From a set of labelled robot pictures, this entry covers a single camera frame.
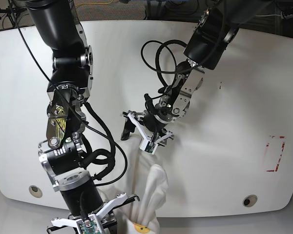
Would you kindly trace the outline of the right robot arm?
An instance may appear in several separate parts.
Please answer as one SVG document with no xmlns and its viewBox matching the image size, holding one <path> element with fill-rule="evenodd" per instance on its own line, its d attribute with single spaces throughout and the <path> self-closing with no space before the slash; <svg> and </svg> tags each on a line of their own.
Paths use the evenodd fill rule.
<svg viewBox="0 0 293 234">
<path fill-rule="evenodd" d="M 115 234 L 118 222 L 114 210 L 139 197 L 120 193 L 104 202 L 98 192 L 102 178 L 114 169 L 121 147 L 87 102 L 93 54 L 74 3 L 26 0 L 24 5 L 53 52 L 46 140 L 39 143 L 39 161 L 70 210 L 68 218 L 54 218 L 47 232 L 71 227 L 78 234 Z"/>
</svg>

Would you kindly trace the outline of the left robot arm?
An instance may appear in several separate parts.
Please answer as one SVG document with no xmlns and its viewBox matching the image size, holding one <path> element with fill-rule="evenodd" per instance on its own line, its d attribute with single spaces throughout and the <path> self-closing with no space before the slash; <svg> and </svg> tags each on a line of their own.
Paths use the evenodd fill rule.
<svg viewBox="0 0 293 234">
<path fill-rule="evenodd" d="M 143 138 L 141 150 L 154 154 L 159 145 L 165 146 L 167 139 L 174 137 L 165 127 L 186 115 L 192 94 L 203 83 L 204 69 L 214 70 L 240 26 L 270 3 L 269 0 L 219 0 L 203 13 L 188 43 L 177 39 L 162 43 L 153 68 L 163 85 L 158 91 L 159 102 L 154 104 L 153 98 L 145 94 L 144 112 L 124 112 L 126 120 L 121 140 L 128 140 L 130 134 L 138 130 Z M 160 68 L 160 54 L 171 44 L 184 47 L 187 59 L 175 66 L 173 82 L 168 85 L 163 78 L 165 72 Z"/>
</svg>

